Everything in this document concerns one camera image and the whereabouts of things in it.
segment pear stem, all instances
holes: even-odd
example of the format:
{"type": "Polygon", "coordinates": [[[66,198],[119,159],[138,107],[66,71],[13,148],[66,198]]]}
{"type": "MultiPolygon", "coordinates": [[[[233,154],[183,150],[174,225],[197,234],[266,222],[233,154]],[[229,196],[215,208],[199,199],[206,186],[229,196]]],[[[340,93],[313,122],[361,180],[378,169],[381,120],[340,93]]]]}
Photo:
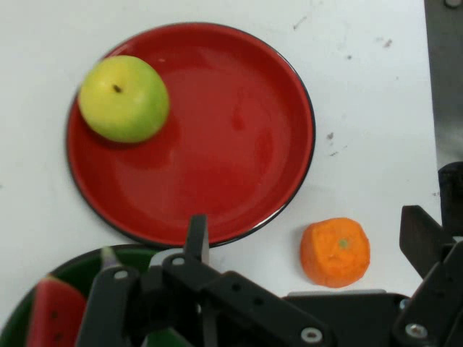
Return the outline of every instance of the pear stem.
{"type": "Polygon", "coordinates": [[[116,91],[116,93],[122,93],[122,88],[120,88],[120,86],[118,86],[118,85],[113,85],[113,88],[114,88],[114,90],[116,91]]]}

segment plate rim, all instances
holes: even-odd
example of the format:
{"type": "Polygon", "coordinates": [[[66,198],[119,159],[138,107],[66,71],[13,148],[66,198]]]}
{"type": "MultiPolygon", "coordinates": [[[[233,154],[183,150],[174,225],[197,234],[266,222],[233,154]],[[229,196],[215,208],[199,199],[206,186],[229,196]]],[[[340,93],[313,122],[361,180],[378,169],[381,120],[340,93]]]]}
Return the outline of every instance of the plate rim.
{"type": "MultiPolygon", "coordinates": [[[[127,39],[117,43],[113,48],[108,50],[107,53],[102,55],[102,57],[100,59],[98,59],[97,61],[101,61],[101,60],[105,59],[110,54],[115,52],[115,50],[117,48],[123,46],[125,43],[129,42],[133,38],[136,38],[137,36],[143,35],[145,33],[149,33],[149,32],[151,32],[153,30],[161,29],[163,27],[175,27],[175,26],[180,26],[180,25],[205,25],[205,26],[222,27],[222,28],[225,28],[225,29],[228,29],[228,30],[237,31],[237,32],[239,32],[241,34],[248,35],[250,38],[261,42],[264,46],[266,46],[272,52],[274,52],[277,56],[279,56],[279,58],[281,58],[284,61],[284,63],[291,69],[292,73],[297,78],[297,80],[300,82],[300,84],[302,86],[302,89],[304,90],[305,98],[306,98],[306,100],[308,102],[309,109],[310,109],[310,120],[312,122],[312,142],[311,142],[310,153],[309,153],[309,156],[307,158],[305,169],[303,171],[303,175],[301,176],[300,182],[297,184],[294,191],[290,194],[289,198],[284,202],[284,204],[281,207],[279,207],[278,209],[273,211],[267,218],[265,218],[262,221],[258,222],[257,225],[253,226],[250,230],[245,231],[245,232],[243,232],[243,233],[241,233],[239,235],[229,237],[229,238],[224,239],[222,241],[210,242],[210,247],[219,247],[219,246],[223,246],[225,244],[230,244],[232,242],[243,239],[244,237],[249,236],[250,234],[253,234],[257,230],[259,230],[262,227],[266,226],[273,219],[275,219],[289,205],[289,203],[294,199],[294,197],[296,196],[296,194],[300,190],[302,184],[304,183],[304,180],[307,177],[307,173],[308,173],[308,171],[310,169],[310,166],[312,164],[312,161],[313,161],[313,154],[315,152],[315,137],[316,137],[315,112],[314,112],[314,109],[313,109],[312,100],[310,99],[310,96],[309,96],[309,92],[307,91],[307,88],[305,87],[305,83],[302,81],[302,78],[297,73],[296,69],[289,63],[289,61],[283,55],[281,55],[280,52],[278,52],[273,46],[269,45],[264,40],[261,40],[260,38],[254,36],[253,34],[250,34],[250,33],[246,32],[244,30],[241,30],[241,29],[238,29],[236,27],[229,26],[229,25],[218,24],[218,23],[215,23],[215,22],[175,22],[175,23],[170,23],[170,24],[165,24],[165,25],[159,25],[159,26],[152,27],[150,29],[141,31],[141,32],[139,32],[137,34],[134,34],[134,35],[128,37],[127,39]]],[[[73,109],[73,106],[74,106],[75,102],[77,102],[78,93],[79,93],[79,86],[77,87],[77,91],[75,92],[74,96],[72,97],[72,100],[71,100],[71,103],[70,103],[70,106],[69,106],[69,109],[68,109],[68,112],[67,112],[67,125],[65,127],[66,134],[65,134],[64,141],[65,141],[65,153],[66,153],[66,158],[67,158],[67,168],[68,168],[68,171],[69,171],[69,173],[71,175],[71,178],[72,178],[72,180],[74,182],[75,188],[79,192],[80,196],[84,199],[84,201],[86,202],[86,205],[88,207],[90,207],[90,209],[93,210],[93,212],[99,218],[101,218],[102,221],[104,221],[108,226],[112,227],[115,231],[117,231],[120,234],[126,236],[127,238],[129,238],[129,239],[131,239],[133,241],[136,241],[136,242],[142,244],[145,247],[149,247],[149,248],[153,248],[153,249],[157,249],[157,250],[180,247],[181,245],[178,245],[178,244],[168,244],[168,243],[163,243],[163,242],[158,242],[158,241],[152,241],[150,239],[134,235],[131,232],[124,230],[122,227],[117,226],[115,223],[111,222],[108,218],[106,218],[102,213],[100,213],[97,210],[97,208],[93,206],[91,201],[85,196],[84,192],[81,190],[81,187],[78,184],[78,179],[75,176],[74,170],[72,168],[72,163],[71,163],[71,159],[70,159],[70,155],[69,155],[69,129],[70,129],[70,123],[71,123],[71,112],[72,112],[72,109],[73,109]]]]}
{"type": "MultiPolygon", "coordinates": [[[[116,244],[113,246],[110,246],[114,252],[118,251],[124,251],[124,250],[129,250],[129,251],[137,251],[137,250],[151,250],[154,252],[157,252],[157,249],[152,249],[150,247],[147,247],[144,244],[116,244]]],[[[71,259],[68,259],[66,262],[61,263],[59,266],[55,267],[52,271],[48,272],[49,275],[56,276],[58,277],[60,273],[65,271],[68,267],[71,267],[79,262],[82,262],[83,260],[86,260],[89,257],[92,257],[95,254],[98,254],[101,251],[101,248],[96,248],[91,251],[82,253],[77,255],[76,257],[73,257],[71,259]]],[[[4,346],[4,342],[7,341],[9,335],[11,335],[11,327],[10,325],[17,324],[17,321],[21,318],[21,309],[23,310],[25,308],[25,305],[27,305],[27,302],[29,300],[34,301],[34,292],[35,288],[37,287],[38,281],[33,284],[33,286],[25,292],[25,294],[21,297],[21,299],[17,302],[16,306],[14,306],[14,309],[10,312],[9,316],[7,316],[7,320],[4,323],[4,326],[1,327],[0,330],[0,347],[4,346]]]]}

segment watermelon slice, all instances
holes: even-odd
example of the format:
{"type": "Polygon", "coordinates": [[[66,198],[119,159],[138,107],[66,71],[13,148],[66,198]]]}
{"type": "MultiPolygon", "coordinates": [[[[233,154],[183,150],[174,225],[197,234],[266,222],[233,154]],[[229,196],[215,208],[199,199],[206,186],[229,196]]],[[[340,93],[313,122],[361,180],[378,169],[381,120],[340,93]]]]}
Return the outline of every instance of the watermelon slice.
{"type": "Polygon", "coordinates": [[[74,347],[85,311],[85,298],[69,284],[53,277],[35,288],[27,347],[74,347]]]}

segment green pear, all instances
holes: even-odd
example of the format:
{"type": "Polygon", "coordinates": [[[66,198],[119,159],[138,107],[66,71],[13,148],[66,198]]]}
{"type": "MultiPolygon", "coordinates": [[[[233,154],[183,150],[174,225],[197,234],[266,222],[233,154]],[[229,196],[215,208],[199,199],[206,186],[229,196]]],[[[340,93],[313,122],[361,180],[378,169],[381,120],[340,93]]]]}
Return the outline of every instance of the green pear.
{"type": "Polygon", "coordinates": [[[116,142],[150,138],[169,113],[163,80],[134,56],[111,56],[99,62],[82,83],[78,103],[89,127],[116,142]]]}

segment white table surface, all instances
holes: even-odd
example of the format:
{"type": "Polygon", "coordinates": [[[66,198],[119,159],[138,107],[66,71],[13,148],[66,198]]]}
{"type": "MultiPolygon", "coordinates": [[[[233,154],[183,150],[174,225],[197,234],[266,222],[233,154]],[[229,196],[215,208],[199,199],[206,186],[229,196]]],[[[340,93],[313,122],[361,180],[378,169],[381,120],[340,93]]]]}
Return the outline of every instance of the white table surface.
{"type": "Polygon", "coordinates": [[[320,290],[298,263],[302,230],[346,216],[371,243],[365,277],[347,288],[416,289],[420,278],[399,250],[402,205],[441,220],[421,0],[18,0],[0,8],[0,326],[49,270],[131,242],[73,184],[67,111],[103,53],[182,21],[231,25],[271,44],[306,84],[317,124],[313,163],[294,200],[258,232],[213,249],[212,264],[278,295],[320,290]]]}

